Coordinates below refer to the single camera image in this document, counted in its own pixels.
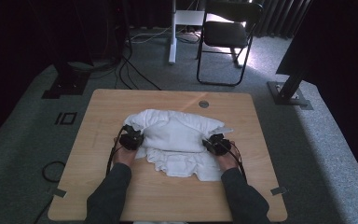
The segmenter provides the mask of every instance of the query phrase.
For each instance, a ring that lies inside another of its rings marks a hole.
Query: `crumpled fabric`
[[[179,111],[147,109],[129,115],[124,124],[144,135],[136,158],[146,157],[156,171],[178,177],[195,174],[200,181],[220,180],[219,164],[202,139],[231,132],[224,122]]]

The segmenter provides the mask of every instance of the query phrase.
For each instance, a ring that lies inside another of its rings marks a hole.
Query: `hand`
[[[231,152],[235,155],[235,157],[239,157],[240,155],[238,154],[237,149],[235,149],[235,142],[230,141],[231,143]],[[237,161],[235,161],[235,159],[232,157],[232,155],[230,153],[226,153],[223,156],[216,156],[217,161],[219,162],[220,165],[220,170],[222,170],[223,172],[225,172],[228,169],[231,168],[238,168],[238,164]]]
[[[124,148],[119,142],[117,142],[116,148],[120,148],[115,155],[113,156],[113,163],[120,162],[123,164],[128,165],[129,167],[132,166],[133,161],[135,160],[135,155],[137,150],[128,150]]]

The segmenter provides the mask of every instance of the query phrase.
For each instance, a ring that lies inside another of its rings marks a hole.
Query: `gray carpet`
[[[313,110],[275,105],[270,95],[268,81],[287,79],[275,71],[289,40],[256,38],[245,79],[235,88],[198,83],[197,45],[178,42],[176,64],[168,65],[169,45],[167,38],[133,44],[130,62],[165,91],[232,91],[253,96],[276,176],[280,186],[289,189],[283,194],[288,211],[283,223],[358,223],[358,164],[317,87],[307,82],[300,85]],[[213,57],[205,60],[206,77],[230,80],[239,75],[229,56]],[[155,89],[129,69],[139,89]],[[52,66],[34,79],[0,129],[0,224],[34,223],[57,186],[42,177],[42,168],[51,161],[67,160],[94,90],[127,89],[117,82],[118,71],[94,73],[83,95],[56,100],[41,99],[57,76]],[[123,78],[130,83],[126,71],[124,66]],[[56,124],[60,113],[75,112],[72,125]],[[57,178],[61,173],[59,165],[48,170]],[[81,222],[51,221],[45,211],[38,223]]]

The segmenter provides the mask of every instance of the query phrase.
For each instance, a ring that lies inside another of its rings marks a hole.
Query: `wooden table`
[[[208,102],[207,108],[199,106]],[[255,113],[246,93],[196,91],[96,90],[89,102],[48,217],[53,220],[83,220],[86,201],[105,176],[110,150],[124,119],[145,109],[175,110],[225,122],[233,128],[226,138],[235,141],[250,185],[268,201],[268,218],[284,221],[287,212],[282,195],[273,196],[278,182]],[[169,177],[157,172],[145,158],[132,167],[132,180],[122,220],[130,221],[230,221],[231,215],[220,181],[201,182],[194,175]]]

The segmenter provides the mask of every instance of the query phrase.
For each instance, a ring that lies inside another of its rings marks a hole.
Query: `person's left hand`
[[[138,149],[136,150],[128,150],[124,148],[119,142],[117,142],[117,147],[120,148],[115,155],[113,156],[113,163],[120,162],[123,164],[128,165],[129,167],[132,166],[133,161],[135,160],[135,155]]]

